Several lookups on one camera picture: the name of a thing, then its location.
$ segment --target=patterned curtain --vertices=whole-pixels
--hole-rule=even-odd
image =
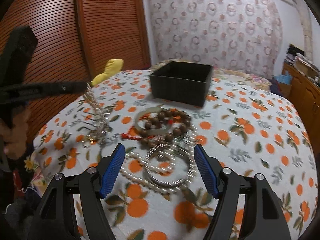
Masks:
[[[282,24],[271,0],[149,0],[158,59],[273,75]]]

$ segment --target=cardboard box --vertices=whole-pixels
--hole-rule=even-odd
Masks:
[[[155,98],[202,107],[211,83],[212,66],[171,61],[149,77]]]
[[[281,93],[283,94],[283,96],[288,99],[291,91],[291,85],[279,83],[279,87],[281,89]]]

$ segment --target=human hand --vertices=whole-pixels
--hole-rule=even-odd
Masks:
[[[12,115],[12,129],[0,119],[0,135],[3,136],[3,141],[7,143],[4,147],[4,154],[8,158],[16,160],[26,151],[27,121],[30,116],[30,110],[28,108],[17,107],[12,110]]]

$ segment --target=orange print tablecloth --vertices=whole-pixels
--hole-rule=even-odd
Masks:
[[[85,127],[90,128],[94,119],[82,97],[50,120],[34,140],[36,151],[29,161],[39,163],[44,178],[35,179],[33,184],[43,191],[59,171],[65,176],[80,174],[101,157],[109,156],[119,142],[145,156],[147,151],[140,150],[137,141],[121,141],[120,134],[129,130],[139,111],[161,104],[190,114],[198,128],[197,139],[222,165],[246,176],[263,173],[281,200],[292,240],[298,239],[315,214],[318,185],[308,135],[293,105],[270,92],[213,78],[206,103],[199,109],[154,99],[149,74],[122,72],[93,88],[103,107],[114,106],[108,143],[101,151],[97,144],[89,149],[82,147],[81,139],[88,132]],[[142,176],[143,168],[137,160],[124,165]],[[206,192],[199,174],[189,189],[189,196],[179,192],[168,198],[119,175],[102,205],[118,240],[198,240],[208,228],[217,201]],[[240,196],[232,240],[239,234],[243,206],[244,196]],[[78,195],[75,208],[79,231],[89,239]]]

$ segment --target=brown wooden wardrobe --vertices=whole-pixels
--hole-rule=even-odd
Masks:
[[[150,65],[142,0],[14,0],[0,22],[1,53],[20,25],[38,38],[25,83],[90,81],[112,58],[124,70]],[[28,141],[78,96],[31,102]]]

